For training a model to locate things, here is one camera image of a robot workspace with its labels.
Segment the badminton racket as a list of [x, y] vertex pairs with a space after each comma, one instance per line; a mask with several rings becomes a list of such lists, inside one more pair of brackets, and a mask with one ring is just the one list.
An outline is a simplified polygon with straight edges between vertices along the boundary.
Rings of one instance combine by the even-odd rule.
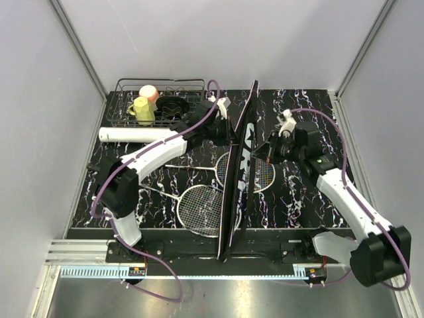
[[[175, 169], [191, 169], [191, 170], [210, 170], [215, 173], [215, 177], [220, 186], [223, 186], [225, 181], [225, 168], [227, 166], [229, 153], [226, 152], [218, 158], [217, 163], [213, 167], [203, 167], [203, 166], [176, 166], [171, 164], [166, 164], [166, 168], [175, 168]], [[256, 171], [255, 171], [255, 181], [254, 181], [254, 193], [259, 193], [268, 189], [275, 180], [275, 167], [272, 164], [269, 164], [263, 160], [257, 159], [256, 161]]]
[[210, 185], [194, 185], [175, 196], [147, 185], [141, 187], [176, 200], [176, 215], [186, 230], [212, 239], [219, 236], [223, 190]]

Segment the black racket bag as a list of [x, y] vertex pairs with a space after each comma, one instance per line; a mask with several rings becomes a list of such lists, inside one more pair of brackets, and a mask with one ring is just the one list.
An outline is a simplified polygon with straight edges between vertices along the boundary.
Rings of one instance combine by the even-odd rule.
[[252, 151], [256, 146], [256, 110], [259, 81], [254, 80], [235, 125], [235, 141], [229, 148], [221, 203], [217, 260], [224, 263], [246, 230], [246, 208], [252, 203], [254, 172]]

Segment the white shuttlecock tube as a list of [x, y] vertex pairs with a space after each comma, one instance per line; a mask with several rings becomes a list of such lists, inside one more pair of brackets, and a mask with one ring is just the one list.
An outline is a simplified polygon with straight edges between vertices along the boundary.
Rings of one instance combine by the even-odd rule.
[[100, 142], [150, 143], [170, 135], [167, 128], [101, 127], [98, 138]]

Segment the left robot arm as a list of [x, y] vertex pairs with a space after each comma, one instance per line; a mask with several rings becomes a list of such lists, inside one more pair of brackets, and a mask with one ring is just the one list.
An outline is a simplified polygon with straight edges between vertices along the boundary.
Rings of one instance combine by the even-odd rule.
[[94, 218], [109, 217], [115, 235], [122, 242], [120, 255], [128, 262], [142, 257], [142, 233], [136, 222], [138, 189], [151, 172], [170, 160], [197, 148], [203, 141], [228, 142], [231, 124], [224, 97], [208, 99], [169, 128], [168, 134], [155, 138], [140, 150], [120, 158], [105, 159], [97, 171], [97, 187], [91, 206]]

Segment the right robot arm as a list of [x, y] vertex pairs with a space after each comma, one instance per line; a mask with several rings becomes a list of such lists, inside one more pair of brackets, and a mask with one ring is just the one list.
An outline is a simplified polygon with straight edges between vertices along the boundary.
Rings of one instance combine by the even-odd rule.
[[354, 238], [317, 229], [301, 245], [307, 262], [323, 256], [350, 268], [354, 277], [370, 287], [404, 275], [410, 283], [411, 234], [394, 227], [367, 202], [342, 170], [334, 156], [325, 153], [321, 133], [311, 122], [286, 124], [282, 132], [273, 131], [254, 156], [271, 164], [295, 162], [303, 178], [324, 194], [350, 226]]

